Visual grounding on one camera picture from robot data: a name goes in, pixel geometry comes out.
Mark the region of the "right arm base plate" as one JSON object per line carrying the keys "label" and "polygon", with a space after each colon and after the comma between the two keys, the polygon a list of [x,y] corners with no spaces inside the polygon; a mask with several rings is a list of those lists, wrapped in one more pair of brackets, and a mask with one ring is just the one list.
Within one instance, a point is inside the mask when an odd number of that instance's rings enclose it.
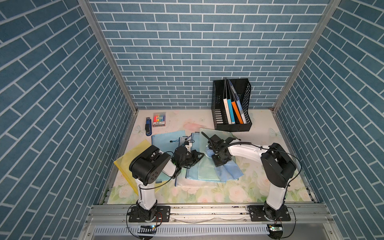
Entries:
{"label": "right arm base plate", "polygon": [[246,210],[250,213],[252,222],[289,222],[291,221],[291,216],[289,214],[288,208],[285,205],[279,210],[274,210],[268,206],[262,205],[251,205],[247,206]]}

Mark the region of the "green mesh document bag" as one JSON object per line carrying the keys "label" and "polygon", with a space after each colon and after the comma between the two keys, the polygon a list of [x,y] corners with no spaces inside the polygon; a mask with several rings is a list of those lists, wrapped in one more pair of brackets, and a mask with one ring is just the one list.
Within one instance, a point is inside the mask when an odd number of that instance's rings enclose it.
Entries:
{"label": "green mesh document bag", "polygon": [[232,160],[226,164],[216,167],[212,159],[213,151],[209,149],[209,141],[203,136],[204,132],[208,137],[217,135],[220,139],[226,140],[228,137],[233,137],[232,133],[224,131],[216,131],[210,129],[200,128],[200,147],[201,153],[205,156],[200,160],[198,167],[198,179],[208,182],[225,183],[230,180],[238,180],[243,176],[243,172],[236,163],[236,158],[232,157]]}

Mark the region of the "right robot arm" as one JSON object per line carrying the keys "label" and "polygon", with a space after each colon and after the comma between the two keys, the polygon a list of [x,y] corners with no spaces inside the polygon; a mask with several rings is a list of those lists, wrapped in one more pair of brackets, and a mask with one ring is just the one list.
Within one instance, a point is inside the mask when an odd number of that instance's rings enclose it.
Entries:
{"label": "right robot arm", "polygon": [[288,185],[294,179],[297,165],[291,155],[280,144],[273,143],[267,147],[257,146],[251,142],[242,142],[234,137],[221,139],[217,135],[209,137],[208,148],[213,151],[212,159],[216,167],[224,166],[235,157],[243,157],[263,165],[265,174],[270,181],[269,195],[265,201],[265,210],[277,212],[285,202]]}

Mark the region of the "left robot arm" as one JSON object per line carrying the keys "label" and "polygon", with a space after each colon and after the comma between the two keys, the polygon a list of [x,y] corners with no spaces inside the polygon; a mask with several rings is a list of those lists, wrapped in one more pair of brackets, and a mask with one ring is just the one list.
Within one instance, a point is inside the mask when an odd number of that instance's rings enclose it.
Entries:
{"label": "left robot arm", "polygon": [[155,182],[161,173],[175,179],[183,168],[195,166],[204,156],[204,153],[189,151],[185,146],[179,146],[173,152],[162,152],[154,145],[145,149],[129,166],[139,188],[140,208],[148,212],[157,205]]}

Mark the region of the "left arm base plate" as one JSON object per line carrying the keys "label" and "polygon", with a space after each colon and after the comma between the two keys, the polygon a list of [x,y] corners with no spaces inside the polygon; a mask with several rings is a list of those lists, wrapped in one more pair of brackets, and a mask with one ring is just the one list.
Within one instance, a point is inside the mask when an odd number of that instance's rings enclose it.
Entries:
{"label": "left arm base plate", "polygon": [[154,205],[150,210],[145,210],[140,205],[133,205],[128,212],[129,223],[144,223],[144,222],[169,222],[171,214],[170,206]]}

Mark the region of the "light blue cleaning cloth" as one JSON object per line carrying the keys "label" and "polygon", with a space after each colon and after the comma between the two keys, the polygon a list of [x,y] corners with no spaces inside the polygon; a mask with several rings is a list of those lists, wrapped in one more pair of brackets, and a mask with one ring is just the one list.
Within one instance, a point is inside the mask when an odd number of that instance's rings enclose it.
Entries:
{"label": "light blue cleaning cloth", "polygon": [[244,175],[233,160],[223,166],[216,167],[212,159],[213,154],[214,152],[206,147],[207,159],[199,165],[199,174],[204,180],[224,183],[230,180],[238,180]]}

